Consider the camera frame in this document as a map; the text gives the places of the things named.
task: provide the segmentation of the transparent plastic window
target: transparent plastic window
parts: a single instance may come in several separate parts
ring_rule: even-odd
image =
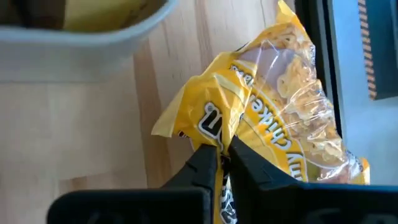
[[[237,135],[297,180],[369,184],[369,164],[342,144],[314,64],[315,46],[279,1],[277,24],[242,49],[219,54],[202,75],[189,79],[152,133],[190,137],[195,149],[218,146],[219,163]],[[233,189],[221,168],[217,178],[215,213],[230,223],[236,217],[229,206]]]

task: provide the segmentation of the gray container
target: gray container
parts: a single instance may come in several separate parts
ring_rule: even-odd
[[[0,82],[95,82],[117,73],[148,33],[174,8],[116,32],[77,34],[0,26]]]

